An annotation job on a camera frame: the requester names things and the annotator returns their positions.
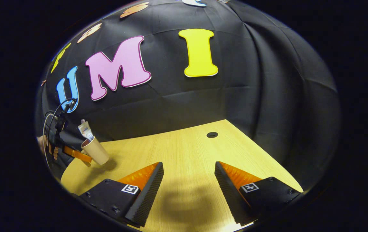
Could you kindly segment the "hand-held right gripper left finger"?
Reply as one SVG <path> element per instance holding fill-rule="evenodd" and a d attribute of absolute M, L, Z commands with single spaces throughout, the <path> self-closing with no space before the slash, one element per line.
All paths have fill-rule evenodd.
<path fill-rule="evenodd" d="M 156 162 L 118 181 L 104 179 L 79 199 L 115 221 L 144 227 L 163 175 L 163 163 Z"/>

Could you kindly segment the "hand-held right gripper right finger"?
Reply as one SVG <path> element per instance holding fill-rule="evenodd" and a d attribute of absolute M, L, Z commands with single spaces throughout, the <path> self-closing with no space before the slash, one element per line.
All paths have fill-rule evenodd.
<path fill-rule="evenodd" d="M 241 226 L 280 212 L 300 195 L 275 177 L 262 179 L 221 161 L 216 162 L 214 174 L 235 223 Z"/>

